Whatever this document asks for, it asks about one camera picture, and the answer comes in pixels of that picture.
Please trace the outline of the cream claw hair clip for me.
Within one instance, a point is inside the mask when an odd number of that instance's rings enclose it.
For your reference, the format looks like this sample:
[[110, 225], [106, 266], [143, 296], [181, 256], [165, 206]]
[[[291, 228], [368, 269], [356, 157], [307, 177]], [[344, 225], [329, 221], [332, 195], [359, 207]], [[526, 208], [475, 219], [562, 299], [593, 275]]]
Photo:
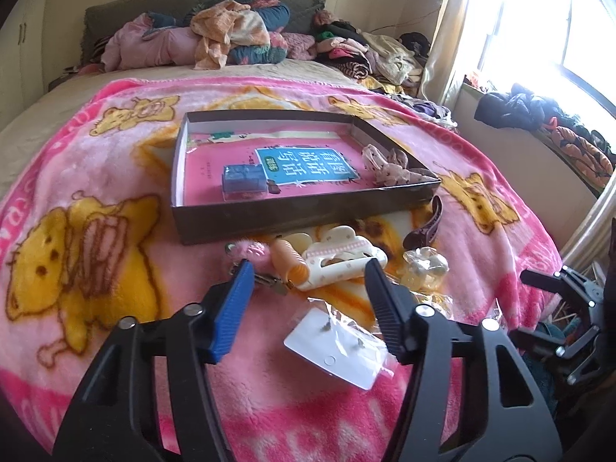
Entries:
[[388, 262], [383, 249], [357, 235], [348, 225], [329, 229], [321, 241], [307, 246], [300, 259], [288, 274], [288, 283], [304, 292], [362, 278], [371, 260], [376, 260], [381, 267]]

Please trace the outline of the stud earrings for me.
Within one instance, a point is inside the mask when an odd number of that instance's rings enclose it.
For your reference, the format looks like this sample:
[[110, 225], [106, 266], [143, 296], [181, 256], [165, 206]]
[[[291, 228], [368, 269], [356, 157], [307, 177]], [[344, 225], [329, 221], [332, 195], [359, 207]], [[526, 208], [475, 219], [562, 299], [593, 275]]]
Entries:
[[284, 346], [333, 377], [370, 390], [386, 368], [385, 343], [346, 315], [314, 306], [284, 339]]

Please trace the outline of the window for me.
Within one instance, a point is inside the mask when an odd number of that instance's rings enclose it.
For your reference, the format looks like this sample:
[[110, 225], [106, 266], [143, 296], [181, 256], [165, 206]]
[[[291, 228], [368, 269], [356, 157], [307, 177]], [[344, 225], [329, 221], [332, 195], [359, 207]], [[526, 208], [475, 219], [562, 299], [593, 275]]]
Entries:
[[469, 0], [465, 72], [482, 92], [520, 85], [615, 137], [615, 18], [600, 0]]

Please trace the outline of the pink and blue book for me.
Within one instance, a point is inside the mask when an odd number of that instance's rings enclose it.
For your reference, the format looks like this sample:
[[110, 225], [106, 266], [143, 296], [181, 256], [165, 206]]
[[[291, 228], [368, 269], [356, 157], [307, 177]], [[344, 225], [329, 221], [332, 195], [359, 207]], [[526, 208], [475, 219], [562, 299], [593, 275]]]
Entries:
[[[177, 203], [200, 206], [370, 189], [374, 178], [362, 162], [362, 148], [341, 126], [331, 131], [193, 132], [187, 135], [176, 165]], [[253, 199], [224, 199], [223, 167], [237, 164], [260, 164], [267, 193]]]

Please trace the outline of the cream curtain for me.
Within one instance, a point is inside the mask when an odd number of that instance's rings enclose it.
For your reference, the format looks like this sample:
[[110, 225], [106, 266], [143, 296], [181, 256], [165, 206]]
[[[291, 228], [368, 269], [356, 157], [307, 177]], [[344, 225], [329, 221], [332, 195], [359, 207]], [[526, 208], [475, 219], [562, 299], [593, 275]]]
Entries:
[[470, 0], [444, 0], [420, 85], [420, 96], [449, 109], [462, 86], [462, 34]]

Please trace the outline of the dark green headboard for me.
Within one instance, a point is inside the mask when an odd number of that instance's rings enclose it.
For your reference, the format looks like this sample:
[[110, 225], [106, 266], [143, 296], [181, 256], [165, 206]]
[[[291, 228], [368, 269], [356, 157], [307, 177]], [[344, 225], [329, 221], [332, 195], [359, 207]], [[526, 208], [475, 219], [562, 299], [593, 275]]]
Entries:
[[[95, 45], [103, 38], [110, 38], [132, 19], [149, 12], [183, 20], [198, 3], [214, 0], [116, 0], [95, 5], [85, 10], [84, 33], [82, 34], [82, 64], [90, 63], [95, 56]], [[308, 33], [313, 15], [326, 6], [326, 0], [279, 0], [290, 10], [287, 32]]]

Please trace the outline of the pink pompom hair clip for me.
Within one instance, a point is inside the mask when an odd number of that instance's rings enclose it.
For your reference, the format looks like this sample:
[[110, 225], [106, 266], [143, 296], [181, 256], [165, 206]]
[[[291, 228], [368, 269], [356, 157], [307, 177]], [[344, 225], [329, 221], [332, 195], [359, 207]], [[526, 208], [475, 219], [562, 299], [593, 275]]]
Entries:
[[224, 253], [223, 270], [228, 274], [234, 274], [242, 261], [248, 261], [253, 265], [257, 291], [270, 290], [279, 295], [288, 293], [287, 286], [274, 268], [267, 244], [250, 239], [237, 240], [226, 244]]

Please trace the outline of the orange patterned cloth on windowsill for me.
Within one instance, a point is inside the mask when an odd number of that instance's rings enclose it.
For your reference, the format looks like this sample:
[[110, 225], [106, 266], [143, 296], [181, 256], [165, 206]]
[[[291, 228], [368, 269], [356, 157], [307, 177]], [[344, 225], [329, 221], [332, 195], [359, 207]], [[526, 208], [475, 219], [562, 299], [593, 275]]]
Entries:
[[586, 184], [598, 193], [603, 192], [613, 175], [614, 166], [599, 148], [572, 129], [560, 125], [543, 125], [542, 135]]

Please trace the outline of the orange spiral hair clip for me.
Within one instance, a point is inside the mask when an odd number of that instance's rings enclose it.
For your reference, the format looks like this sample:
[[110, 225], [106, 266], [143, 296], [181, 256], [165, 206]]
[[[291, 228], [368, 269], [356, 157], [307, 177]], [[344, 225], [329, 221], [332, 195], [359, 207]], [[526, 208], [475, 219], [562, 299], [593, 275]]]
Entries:
[[274, 239], [269, 250], [271, 263], [273, 263], [282, 281], [295, 287], [299, 287], [308, 281], [309, 269], [305, 260], [287, 240]]

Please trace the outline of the brown leather hair clip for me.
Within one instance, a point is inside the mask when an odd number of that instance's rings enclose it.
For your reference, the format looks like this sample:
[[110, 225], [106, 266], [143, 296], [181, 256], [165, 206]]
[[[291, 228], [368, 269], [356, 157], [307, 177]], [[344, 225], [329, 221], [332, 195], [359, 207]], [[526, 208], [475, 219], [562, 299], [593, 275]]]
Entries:
[[404, 238], [402, 245], [405, 250], [427, 247], [433, 242], [443, 217], [443, 202], [440, 196], [436, 195], [433, 197], [431, 209], [432, 215], [429, 220], [420, 228], [410, 231]]

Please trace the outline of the pile of bedding and clothes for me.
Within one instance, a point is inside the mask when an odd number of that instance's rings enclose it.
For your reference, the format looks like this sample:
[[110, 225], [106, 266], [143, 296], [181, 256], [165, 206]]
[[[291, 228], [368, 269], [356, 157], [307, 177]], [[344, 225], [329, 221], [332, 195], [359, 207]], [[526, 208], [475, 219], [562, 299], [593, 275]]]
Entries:
[[288, 32], [291, 10], [280, 0], [210, 0], [179, 20], [141, 13], [107, 41], [99, 63], [104, 71], [159, 66], [219, 70], [227, 65], [313, 60], [315, 38]]

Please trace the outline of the pile of clothes right side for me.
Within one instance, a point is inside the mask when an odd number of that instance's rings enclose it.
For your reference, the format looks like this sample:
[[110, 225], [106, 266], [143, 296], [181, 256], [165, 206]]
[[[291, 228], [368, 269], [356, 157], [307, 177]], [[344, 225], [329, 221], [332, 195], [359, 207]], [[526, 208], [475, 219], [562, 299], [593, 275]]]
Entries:
[[350, 22], [320, 10], [312, 19], [315, 59], [386, 93], [418, 93], [430, 42], [418, 32], [398, 38], [361, 31]]

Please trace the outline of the cream built-in wardrobe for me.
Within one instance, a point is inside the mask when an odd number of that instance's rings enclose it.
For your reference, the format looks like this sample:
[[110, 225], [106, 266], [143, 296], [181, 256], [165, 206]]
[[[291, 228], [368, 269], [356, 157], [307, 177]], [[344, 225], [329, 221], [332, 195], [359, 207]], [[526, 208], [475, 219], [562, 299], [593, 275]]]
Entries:
[[43, 23], [46, 0], [17, 0], [1, 28], [1, 128], [44, 92]]

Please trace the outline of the dark jacket on windowsill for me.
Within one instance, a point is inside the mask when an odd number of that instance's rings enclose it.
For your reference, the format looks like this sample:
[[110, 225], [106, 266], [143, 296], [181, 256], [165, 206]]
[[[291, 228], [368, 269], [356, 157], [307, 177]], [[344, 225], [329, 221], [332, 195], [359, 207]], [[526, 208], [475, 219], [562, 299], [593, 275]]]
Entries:
[[531, 90], [515, 84], [508, 93], [484, 94], [477, 104], [474, 119], [494, 128], [520, 128], [538, 131], [556, 118], [556, 125], [571, 129], [583, 138], [591, 138], [591, 132], [578, 116], [567, 114], [555, 100], [534, 94]]

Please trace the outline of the dark shallow cardboard box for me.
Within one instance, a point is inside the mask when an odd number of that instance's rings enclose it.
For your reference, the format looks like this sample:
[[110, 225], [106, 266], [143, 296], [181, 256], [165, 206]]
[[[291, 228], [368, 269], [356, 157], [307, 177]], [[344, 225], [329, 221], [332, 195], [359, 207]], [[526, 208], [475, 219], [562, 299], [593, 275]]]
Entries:
[[185, 115], [171, 210], [186, 245], [348, 223], [428, 203], [440, 179], [357, 116], [302, 110]]

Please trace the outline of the blue small gift box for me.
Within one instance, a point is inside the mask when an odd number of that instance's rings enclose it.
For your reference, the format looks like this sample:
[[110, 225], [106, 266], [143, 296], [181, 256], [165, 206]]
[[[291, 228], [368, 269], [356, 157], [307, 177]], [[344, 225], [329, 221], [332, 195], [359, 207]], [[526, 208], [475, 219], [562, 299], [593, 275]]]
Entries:
[[266, 174], [260, 164], [224, 166], [221, 186], [226, 200], [253, 199], [267, 193]]

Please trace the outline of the dotted lace bow scrunchie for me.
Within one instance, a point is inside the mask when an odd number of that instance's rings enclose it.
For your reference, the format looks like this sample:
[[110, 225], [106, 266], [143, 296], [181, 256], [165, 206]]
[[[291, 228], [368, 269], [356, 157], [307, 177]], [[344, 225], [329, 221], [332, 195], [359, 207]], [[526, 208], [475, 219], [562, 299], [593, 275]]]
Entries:
[[396, 187], [411, 184], [431, 184], [437, 178], [423, 169], [408, 169], [408, 157], [400, 149], [392, 149], [385, 156], [376, 146], [368, 144], [361, 151], [365, 169], [371, 171], [378, 187]]

